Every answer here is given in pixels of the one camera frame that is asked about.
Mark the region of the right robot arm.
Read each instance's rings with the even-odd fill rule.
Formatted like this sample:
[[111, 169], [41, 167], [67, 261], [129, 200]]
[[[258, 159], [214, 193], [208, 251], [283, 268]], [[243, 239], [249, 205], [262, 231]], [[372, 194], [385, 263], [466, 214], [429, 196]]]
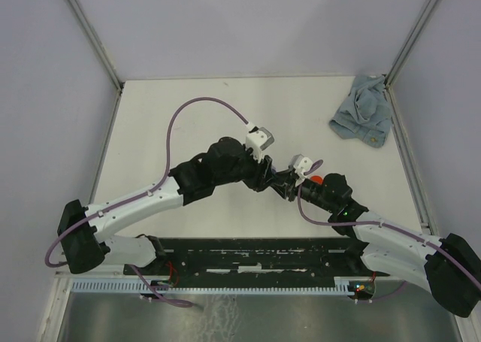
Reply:
[[391, 222], [352, 197], [342, 174], [327, 174], [321, 183], [294, 171], [274, 173], [272, 188], [283, 198], [306, 201], [331, 215], [327, 225], [358, 242], [345, 256], [354, 275], [367, 270], [388, 274], [430, 292], [434, 300], [461, 318], [480, 301], [480, 258], [461, 236], [445, 238]]

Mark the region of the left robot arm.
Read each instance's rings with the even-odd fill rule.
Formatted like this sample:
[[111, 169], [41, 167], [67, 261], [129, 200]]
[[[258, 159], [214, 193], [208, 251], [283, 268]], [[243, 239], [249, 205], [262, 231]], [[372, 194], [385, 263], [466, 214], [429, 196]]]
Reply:
[[245, 143], [224, 137], [188, 162], [168, 172], [158, 185], [103, 204], [83, 206], [68, 202], [57, 233], [65, 265], [83, 274], [99, 265], [134, 265], [149, 274], [165, 269], [166, 254], [158, 237], [123, 237], [118, 233], [157, 213], [209, 197], [216, 187], [243, 182], [261, 192], [273, 175], [266, 149], [274, 142], [264, 132], [253, 132]]

